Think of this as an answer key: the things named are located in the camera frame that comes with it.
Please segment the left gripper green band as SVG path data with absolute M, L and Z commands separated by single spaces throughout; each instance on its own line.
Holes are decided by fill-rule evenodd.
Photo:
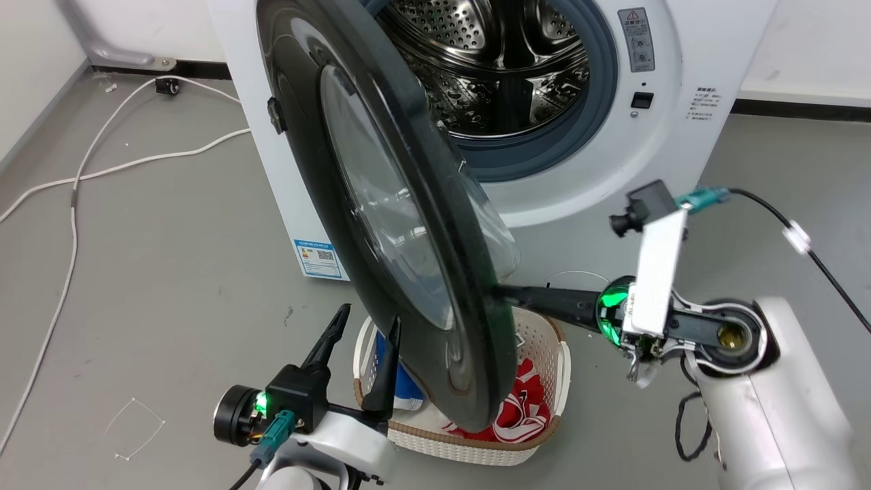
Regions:
M 303 370 L 326 370 L 333 348 L 344 334 L 351 304 L 342 304 L 323 334 L 315 342 L 302 363 Z M 384 348 L 372 388 L 362 399 L 361 409 L 368 421 L 389 421 L 394 412 L 396 370 L 400 361 L 401 317 L 395 314 L 389 332 L 384 336 Z M 263 431 L 267 415 L 265 392 L 261 389 L 234 385 L 226 390 L 214 410 L 216 440 L 246 447 L 255 443 Z

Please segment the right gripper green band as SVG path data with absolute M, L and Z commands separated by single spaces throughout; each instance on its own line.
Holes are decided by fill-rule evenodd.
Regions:
M 628 359 L 653 362 L 665 350 L 667 301 L 657 307 L 643 303 L 638 309 L 636 277 L 620 276 L 602 291 L 576 291 L 551 287 L 502 284 L 493 297 L 549 319 L 601 333 Z

